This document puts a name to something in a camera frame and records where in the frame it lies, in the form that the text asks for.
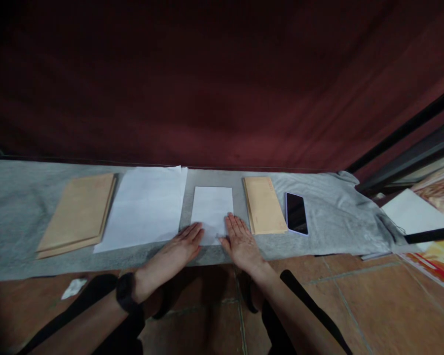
stack of envelopes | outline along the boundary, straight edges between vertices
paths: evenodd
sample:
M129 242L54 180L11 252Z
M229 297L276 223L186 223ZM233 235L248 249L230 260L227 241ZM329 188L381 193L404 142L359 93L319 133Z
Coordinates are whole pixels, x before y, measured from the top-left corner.
M41 239L37 259L100 243L114 185L114 174L71 180Z
M248 217L253 234L277 234L288 230L269 177L245 177Z

phone case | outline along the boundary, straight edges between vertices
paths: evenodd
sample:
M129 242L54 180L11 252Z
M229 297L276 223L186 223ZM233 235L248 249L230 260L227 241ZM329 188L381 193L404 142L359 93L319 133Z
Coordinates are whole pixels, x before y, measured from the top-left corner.
M297 231L294 231L294 230L292 230L292 229L290 229L290 227L289 227L289 225L288 225L288 194L291 194L291 195L294 195L294 196L298 196L298 197L301 197L302 199L303 199L303 201L304 201L304 214L306 215L306 224L307 224L307 234L304 234L304 233L300 233L300 232L297 232ZM304 235L304 236L309 236L309 220L308 220L308 218L307 218L307 208L306 208L306 199L303 197L303 196L300 196L300 195L296 195L296 194L293 194L293 193L291 193L291 192L285 192L285 220L286 220L286 225L288 226L288 230L290 231L290 232L293 232L293 233L297 233L297 234L301 234L301 235Z

red fabric backdrop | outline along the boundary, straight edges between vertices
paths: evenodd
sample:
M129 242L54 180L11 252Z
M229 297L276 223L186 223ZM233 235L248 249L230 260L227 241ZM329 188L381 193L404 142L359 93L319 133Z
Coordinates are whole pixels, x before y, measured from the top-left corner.
M8 154L336 171L444 92L444 0L23 3Z

smartwatch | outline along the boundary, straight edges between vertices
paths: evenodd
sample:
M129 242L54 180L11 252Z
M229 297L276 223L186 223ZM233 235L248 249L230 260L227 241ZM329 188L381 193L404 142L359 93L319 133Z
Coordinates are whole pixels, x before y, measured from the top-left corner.
M115 288L117 302L128 314L143 312L143 307L141 304L135 302L132 297L134 289L135 275L133 273L122 275L117 280L117 286Z

black phone screen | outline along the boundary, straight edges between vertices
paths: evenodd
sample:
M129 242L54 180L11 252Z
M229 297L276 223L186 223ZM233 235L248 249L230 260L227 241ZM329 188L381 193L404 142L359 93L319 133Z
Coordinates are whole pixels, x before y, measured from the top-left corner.
M302 234L307 233L306 210L301 196L286 194L286 215L288 229Z

